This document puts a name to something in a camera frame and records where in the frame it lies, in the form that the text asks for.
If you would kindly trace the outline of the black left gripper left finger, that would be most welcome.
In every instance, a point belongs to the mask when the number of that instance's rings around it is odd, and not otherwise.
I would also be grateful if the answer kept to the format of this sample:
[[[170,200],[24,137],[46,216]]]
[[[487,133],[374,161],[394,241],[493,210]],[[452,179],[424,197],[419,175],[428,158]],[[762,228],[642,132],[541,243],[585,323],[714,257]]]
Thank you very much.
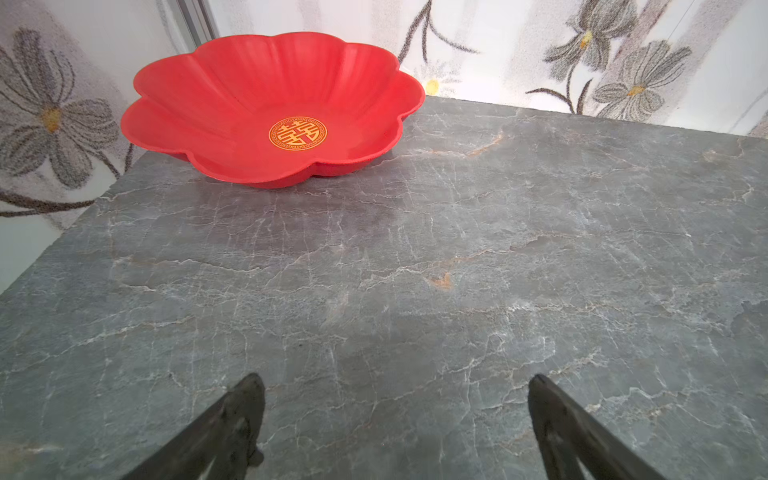
[[[250,373],[126,479],[244,479],[265,459],[257,446],[265,385]]]

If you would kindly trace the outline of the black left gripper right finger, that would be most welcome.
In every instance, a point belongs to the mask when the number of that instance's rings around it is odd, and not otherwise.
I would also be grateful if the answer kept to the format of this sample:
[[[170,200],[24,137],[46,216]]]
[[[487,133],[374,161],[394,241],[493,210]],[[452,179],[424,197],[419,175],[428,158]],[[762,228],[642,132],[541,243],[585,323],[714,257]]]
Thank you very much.
[[[534,434],[549,479],[663,480],[564,390],[543,374],[528,384]]]

